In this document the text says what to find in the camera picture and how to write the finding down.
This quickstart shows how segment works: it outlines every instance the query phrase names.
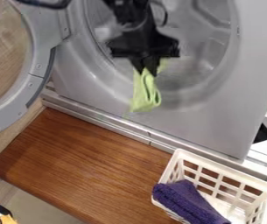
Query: washing machine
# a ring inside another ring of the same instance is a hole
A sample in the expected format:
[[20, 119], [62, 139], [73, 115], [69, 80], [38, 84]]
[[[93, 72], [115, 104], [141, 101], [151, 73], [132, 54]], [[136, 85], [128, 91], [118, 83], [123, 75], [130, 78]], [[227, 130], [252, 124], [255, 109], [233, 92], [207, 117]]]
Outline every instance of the washing machine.
[[267, 110], [267, 0], [150, 0], [158, 31], [179, 41], [179, 57], [165, 59], [155, 78], [161, 105], [138, 113], [130, 112], [133, 66], [107, 44], [122, 35], [115, 14], [102, 0], [62, 2], [66, 8], [44, 7], [56, 0], [2, 4], [0, 53], [9, 53], [0, 57], [0, 78], [13, 78], [0, 85], [0, 131], [27, 112], [51, 75], [60, 97], [245, 158]]

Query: laundry basket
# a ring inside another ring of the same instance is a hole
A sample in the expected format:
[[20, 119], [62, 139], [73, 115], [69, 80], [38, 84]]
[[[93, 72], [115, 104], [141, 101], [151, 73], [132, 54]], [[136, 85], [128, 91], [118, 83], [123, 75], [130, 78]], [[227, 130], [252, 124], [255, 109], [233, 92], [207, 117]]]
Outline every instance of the laundry basket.
[[[222, 216], [233, 224], [267, 224], [267, 182], [185, 150], [176, 150], [159, 180], [172, 183], [188, 179]], [[181, 223], [189, 223], [153, 199]]]

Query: green cloth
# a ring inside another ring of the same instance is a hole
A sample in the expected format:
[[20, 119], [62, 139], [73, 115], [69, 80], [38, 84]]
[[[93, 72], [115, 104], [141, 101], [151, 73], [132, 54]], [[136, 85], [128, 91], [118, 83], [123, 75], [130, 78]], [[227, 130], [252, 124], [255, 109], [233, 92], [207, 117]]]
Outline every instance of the green cloth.
[[142, 74], [134, 70], [134, 94], [130, 112], [149, 112], [160, 104], [161, 94], [156, 87], [154, 76], [146, 68]]

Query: wooden platform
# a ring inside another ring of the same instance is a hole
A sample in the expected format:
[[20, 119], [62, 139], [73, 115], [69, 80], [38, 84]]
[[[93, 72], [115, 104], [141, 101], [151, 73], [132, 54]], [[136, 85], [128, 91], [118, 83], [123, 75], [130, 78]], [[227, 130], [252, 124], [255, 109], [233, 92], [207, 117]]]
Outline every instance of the wooden platform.
[[87, 223], [177, 223], [151, 204], [171, 155], [46, 109], [0, 154], [0, 178]]

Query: purple cloth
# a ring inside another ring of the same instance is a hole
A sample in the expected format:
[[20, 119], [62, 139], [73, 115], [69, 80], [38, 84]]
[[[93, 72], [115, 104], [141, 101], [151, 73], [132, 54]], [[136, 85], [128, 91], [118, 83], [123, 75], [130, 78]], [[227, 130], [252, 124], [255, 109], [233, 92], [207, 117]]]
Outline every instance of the purple cloth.
[[198, 193], [193, 183], [181, 180], [173, 184], [157, 184], [153, 197], [191, 224], [230, 224]]

